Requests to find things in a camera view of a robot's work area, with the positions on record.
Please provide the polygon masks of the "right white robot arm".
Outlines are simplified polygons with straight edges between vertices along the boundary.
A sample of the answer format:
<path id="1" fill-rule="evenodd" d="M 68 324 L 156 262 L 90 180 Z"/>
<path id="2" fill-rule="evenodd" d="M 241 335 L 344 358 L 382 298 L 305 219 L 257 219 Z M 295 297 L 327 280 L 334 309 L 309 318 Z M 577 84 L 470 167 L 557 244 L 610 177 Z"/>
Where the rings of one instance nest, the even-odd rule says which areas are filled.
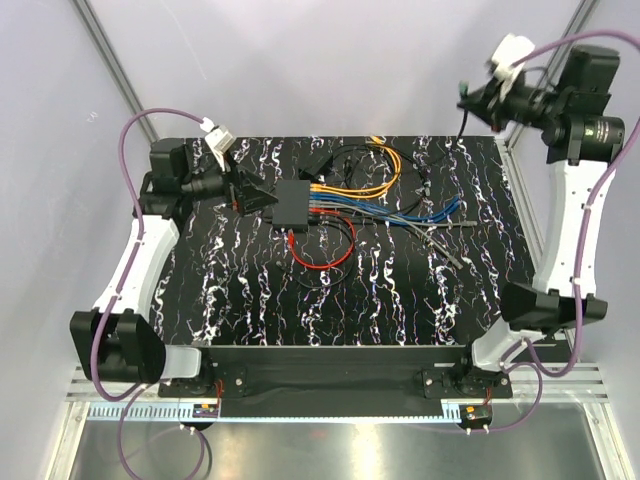
<path id="1" fill-rule="evenodd" d="M 458 103 L 496 132 L 509 122 L 540 130 L 553 188 L 551 221 L 532 283 L 505 285 L 499 319 L 471 343 L 454 371 L 455 387 L 470 397 L 528 345 L 598 322 L 608 309 L 596 296 L 594 261 L 611 184 L 601 177 L 625 136 L 623 120 L 604 113 L 620 57 L 610 48 L 578 45 L 556 86 L 545 89 L 526 82 L 522 59 L 533 50 L 529 39 L 505 36 L 488 61 L 491 80 Z"/>

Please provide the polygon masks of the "black network switch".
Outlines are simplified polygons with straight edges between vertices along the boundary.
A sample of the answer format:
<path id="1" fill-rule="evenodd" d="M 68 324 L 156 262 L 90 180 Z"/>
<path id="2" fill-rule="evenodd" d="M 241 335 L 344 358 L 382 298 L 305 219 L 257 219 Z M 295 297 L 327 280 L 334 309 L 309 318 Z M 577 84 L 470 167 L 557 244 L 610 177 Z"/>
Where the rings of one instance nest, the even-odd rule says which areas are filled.
<path id="1" fill-rule="evenodd" d="M 278 202 L 273 206 L 274 228 L 306 232 L 309 226 L 309 180 L 280 180 L 275 187 Z"/>

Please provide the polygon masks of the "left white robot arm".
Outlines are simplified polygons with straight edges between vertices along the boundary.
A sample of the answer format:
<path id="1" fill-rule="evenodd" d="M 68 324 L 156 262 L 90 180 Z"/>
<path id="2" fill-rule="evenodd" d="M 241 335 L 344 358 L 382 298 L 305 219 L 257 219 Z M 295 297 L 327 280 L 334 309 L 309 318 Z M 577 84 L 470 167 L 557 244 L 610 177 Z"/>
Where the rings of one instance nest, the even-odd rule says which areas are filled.
<path id="1" fill-rule="evenodd" d="M 229 146 L 205 147 L 215 163 L 203 173 L 190 168 L 193 151 L 179 138 L 150 148 L 134 210 L 131 234 L 108 286 L 89 311 L 77 311 L 70 333 L 87 379 L 153 384 L 180 379 L 196 396 L 215 386 L 216 372 L 193 346 L 165 344 L 149 323 L 151 302 L 165 261 L 176 246 L 193 205 L 220 199 L 245 216 L 276 204 L 262 179 L 228 154 Z"/>

